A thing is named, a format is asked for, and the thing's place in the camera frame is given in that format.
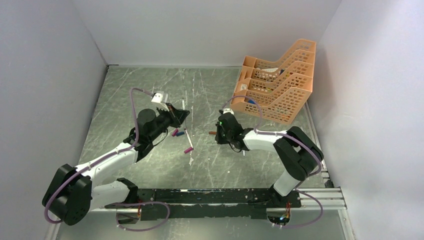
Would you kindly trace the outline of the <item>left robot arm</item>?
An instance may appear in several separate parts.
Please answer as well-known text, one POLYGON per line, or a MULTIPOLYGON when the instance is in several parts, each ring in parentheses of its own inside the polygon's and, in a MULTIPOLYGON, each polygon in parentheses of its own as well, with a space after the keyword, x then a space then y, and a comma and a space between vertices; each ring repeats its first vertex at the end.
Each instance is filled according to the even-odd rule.
POLYGON ((129 136, 108 153, 84 164, 59 167, 42 199, 45 216, 56 215, 61 222, 72 226, 97 208, 122 204, 134 207, 139 201, 138 187, 121 177, 109 184, 103 181, 118 170, 145 158, 156 146, 154 140, 178 129, 190 111, 166 104, 167 109, 141 110, 129 136))

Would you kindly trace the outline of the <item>aluminium frame rail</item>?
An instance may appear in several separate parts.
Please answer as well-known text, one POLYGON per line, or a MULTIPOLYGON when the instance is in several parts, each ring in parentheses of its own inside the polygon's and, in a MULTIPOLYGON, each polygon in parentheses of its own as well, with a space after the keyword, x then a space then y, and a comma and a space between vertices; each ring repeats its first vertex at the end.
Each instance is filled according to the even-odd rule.
MULTIPOLYGON (((344 208, 346 206, 343 194, 339 188, 305 188, 295 191, 299 194, 301 206, 298 208, 309 208, 309 209, 337 209, 344 208)), ((108 205, 102 205, 101 202, 91 202, 90 208, 85 209, 82 206, 78 206, 74 212, 78 215, 82 213, 90 212, 116 212, 116 213, 137 213, 133 207, 143 206, 144 203, 137 201, 138 196, 133 203, 111 203, 108 205)))

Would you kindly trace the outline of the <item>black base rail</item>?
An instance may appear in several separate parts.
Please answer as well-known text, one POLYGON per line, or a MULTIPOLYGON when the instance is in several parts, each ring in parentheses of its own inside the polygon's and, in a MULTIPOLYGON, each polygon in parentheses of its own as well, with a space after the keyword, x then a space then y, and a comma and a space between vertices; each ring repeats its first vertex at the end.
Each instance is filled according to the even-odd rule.
POLYGON ((172 189, 140 188, 133 206, 142 221, 182 218, 249 217, 265 220, 269 209, 301 207, 300 196, 291 191, 280 196, 271 188, 172 189))

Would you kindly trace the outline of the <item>orange plastic file rack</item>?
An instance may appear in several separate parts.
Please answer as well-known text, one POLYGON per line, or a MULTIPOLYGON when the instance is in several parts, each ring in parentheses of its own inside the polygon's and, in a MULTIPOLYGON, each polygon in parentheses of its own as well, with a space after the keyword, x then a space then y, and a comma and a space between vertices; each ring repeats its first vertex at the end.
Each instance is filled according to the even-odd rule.
POLYGON ((245 56, 229 107, 291 124, 313 92, 317 44, 298 39, 276 61, 245 56))

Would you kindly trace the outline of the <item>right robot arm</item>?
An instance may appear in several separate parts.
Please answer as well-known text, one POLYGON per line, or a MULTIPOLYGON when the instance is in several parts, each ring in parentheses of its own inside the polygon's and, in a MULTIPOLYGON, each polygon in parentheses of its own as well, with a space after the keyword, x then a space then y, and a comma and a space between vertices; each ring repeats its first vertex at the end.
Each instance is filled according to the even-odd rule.
POLYGON ((275 207, 287 203, 289 193, 322 167, 323 152, 297 126, 283 131, 244 128, 230 110, 221 110, 215 125, 215 141, 219 145, 229 145, 235 152, 261 150, 278 154, 285 170, 272 185, 269 199, 275 207))

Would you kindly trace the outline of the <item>magenta pen cap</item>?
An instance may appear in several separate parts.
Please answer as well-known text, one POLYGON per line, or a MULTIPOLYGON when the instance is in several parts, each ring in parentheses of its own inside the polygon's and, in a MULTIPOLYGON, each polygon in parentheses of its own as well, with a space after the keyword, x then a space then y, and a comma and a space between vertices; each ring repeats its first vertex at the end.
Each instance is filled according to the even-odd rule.
POLYGON ((188 153, 190 153, 191 151, 193 151, 193 147, 189 147, 189 148, 187 148, 187 149, 184 151, 184 153, 185 153, 185 154, 188 154, 188 153))
POLYGON ((172 133, 172 136, 173 136, 173 137, 177 136, 179 132, 180 132, 180 131, 179 131, 179 129, 177 128, 177 129, 176 129, 176 130, 172 133))

